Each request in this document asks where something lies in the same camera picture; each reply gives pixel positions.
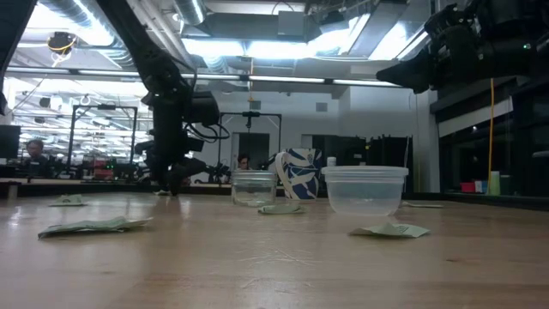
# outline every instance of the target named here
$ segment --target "wooden table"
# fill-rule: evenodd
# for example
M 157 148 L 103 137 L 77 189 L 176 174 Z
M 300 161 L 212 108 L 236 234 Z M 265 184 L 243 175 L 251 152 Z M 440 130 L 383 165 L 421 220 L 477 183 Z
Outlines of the wooden table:
M 419 239 L 350 237 L 387 221 L 259 215 L 229 197 L 88 195 L 0 204 L 0 308 L 549 308 L 549 214 L 444 203 L 392 220 Z M 37 240 L 64 222 L 153 216 L 150 227 Z

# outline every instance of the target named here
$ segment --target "plastic container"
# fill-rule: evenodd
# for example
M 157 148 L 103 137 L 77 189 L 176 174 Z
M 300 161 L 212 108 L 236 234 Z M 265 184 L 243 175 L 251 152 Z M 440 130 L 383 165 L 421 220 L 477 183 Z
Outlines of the plastic container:
M 348 215 L 392 215 L 401 204 L 404 167 L 325 167 L 329 204 Z
M 274 204 L 276 181 L 276 174 L 269 171 L 235 171 L 232 173 L 232 203 L 250 207 Z

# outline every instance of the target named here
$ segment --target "blue and white cup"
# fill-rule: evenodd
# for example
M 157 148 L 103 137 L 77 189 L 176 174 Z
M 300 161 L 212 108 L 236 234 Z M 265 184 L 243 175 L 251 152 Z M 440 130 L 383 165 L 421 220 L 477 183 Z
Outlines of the blue and white cup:
M 311 148 L 290 148 L 276 155 L 276 173 L 287 198 L 299 201 L 317 198 L 322 156 L 322 151 Z

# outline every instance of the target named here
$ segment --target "computer monitor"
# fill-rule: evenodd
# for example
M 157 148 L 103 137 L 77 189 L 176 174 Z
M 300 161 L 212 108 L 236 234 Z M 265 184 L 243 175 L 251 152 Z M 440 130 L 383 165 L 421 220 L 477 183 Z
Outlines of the computer monitor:
M 18 125 L 0 125 L 0 158 L 15 159 L 19 154 L 19 135 L 21 127 Z

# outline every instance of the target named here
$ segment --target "person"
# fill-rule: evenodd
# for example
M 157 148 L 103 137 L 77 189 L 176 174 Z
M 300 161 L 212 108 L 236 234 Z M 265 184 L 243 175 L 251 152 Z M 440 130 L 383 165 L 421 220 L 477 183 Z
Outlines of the person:
M 51 169 L 49 161 L 42 155 L 44 151 L 44 142 L 34 139 L 27 142 L 27 152 L 30 158 L 23 162 L 23 166 L 28 170 L 28 176 L 50 177 Z
M 238 156 L 238 169 L 249 170 L 250 169 L 250 156 L 247 154 L 240 154 Z

